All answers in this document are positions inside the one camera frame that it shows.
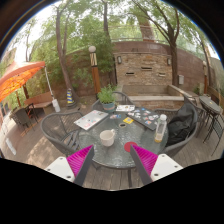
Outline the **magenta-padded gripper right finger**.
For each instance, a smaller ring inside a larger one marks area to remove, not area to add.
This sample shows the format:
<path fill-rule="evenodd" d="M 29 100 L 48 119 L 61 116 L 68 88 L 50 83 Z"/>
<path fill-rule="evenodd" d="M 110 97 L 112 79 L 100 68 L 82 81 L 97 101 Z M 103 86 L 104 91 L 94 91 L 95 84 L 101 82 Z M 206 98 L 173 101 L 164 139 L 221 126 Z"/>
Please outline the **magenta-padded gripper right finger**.
<path fill-rule="evenodd" d="M 182 169 L 182 166 L 168 155 L 156 155 L 137 145 L 130 146 L 130 154 L 144 185 Z"/>

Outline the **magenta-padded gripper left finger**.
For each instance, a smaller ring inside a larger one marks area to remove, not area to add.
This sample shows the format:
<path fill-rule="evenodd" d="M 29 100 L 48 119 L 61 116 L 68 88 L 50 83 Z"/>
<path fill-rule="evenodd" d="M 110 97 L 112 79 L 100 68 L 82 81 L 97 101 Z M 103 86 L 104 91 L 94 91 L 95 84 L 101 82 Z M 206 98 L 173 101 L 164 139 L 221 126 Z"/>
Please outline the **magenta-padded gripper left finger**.
<path fill-rule="evenodd" d="M 82 186 L 94 156 L 94 146 L 87 146 L 68 157 L 58 157 L 46 171 Z"/>

